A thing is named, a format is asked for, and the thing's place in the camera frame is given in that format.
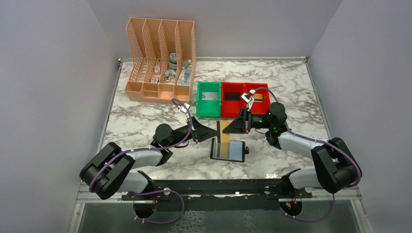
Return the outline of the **black leather card holder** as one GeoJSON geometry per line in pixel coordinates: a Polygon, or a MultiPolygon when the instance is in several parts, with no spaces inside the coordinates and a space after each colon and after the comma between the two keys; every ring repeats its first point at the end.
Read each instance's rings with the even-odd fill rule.
{"type": "MultiPolygon", "coordinates": [[[[243,142],[243,161],[241,161],[241,163],[244,163],[245,156],[249,153],[249,148],[246,146],[244,141],[242,142],[243,142]]],[[[210,159],[221,160],[216,157],[217,144],[218,144],[217,139],[213,138],[212,143],[211,143],[210,159]]]]}

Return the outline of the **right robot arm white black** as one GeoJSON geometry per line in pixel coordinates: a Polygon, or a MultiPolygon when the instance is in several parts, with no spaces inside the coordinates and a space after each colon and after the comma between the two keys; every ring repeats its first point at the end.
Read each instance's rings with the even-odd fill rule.
{"type": "Polygon", "coordinates": [[[281,183],[280,191],[288,198],[306,187],[322,188],[335,194],[360,182],[361,169],[342,139],[335,137],[325,141],[294,133],[286,120],[285,107],[278,102],[271,103],[264,115],[242,108],[223,133],[246,134],[252,128],[267,129],[265,137],[269,145],[310,158],[314,168],[298,169],[284,177],[286,181],[281,183]]]}

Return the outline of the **green plastic bin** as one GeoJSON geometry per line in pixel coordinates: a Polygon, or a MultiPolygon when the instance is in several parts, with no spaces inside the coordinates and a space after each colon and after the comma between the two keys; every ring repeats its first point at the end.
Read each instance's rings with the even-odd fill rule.
{"type": "Polygon", "coordinates": [[[221,116],[221,101],[221,82],[198,82],[196,97],[196,115],[198,117],[219,118],[221,116]],[[201,100],[202,92],[218,92],[220,99],[218,101],[201,100]]]}

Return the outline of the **light blue card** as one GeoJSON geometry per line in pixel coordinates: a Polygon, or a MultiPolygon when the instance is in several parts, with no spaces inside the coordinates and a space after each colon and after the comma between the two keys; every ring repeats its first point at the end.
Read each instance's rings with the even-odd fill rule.
{"type": "Polygon", "coordinates": [[[228,159],[230,161],[243,161],[243,142],[231,140],[228,146],[228,159]]]}

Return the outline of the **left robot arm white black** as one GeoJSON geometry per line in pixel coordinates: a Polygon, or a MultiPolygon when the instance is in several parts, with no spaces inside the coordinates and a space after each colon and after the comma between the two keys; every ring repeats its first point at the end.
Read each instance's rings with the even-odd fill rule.
{"type": "Polygon", "coordinates": [[[132,169],[165,164],[183,143],[202,142],[218,135],[218,131],[202,125],[195,117],[186,126],[172,129],[160,124],[153,141],[145,148],[123,150],[114,142],[106,144],[80,171],[80,179],[91,193],[106,200],[117,192],[135,193],[140,199],[149,198],[154,192],[154,181],[143,171],[132,169]]]}

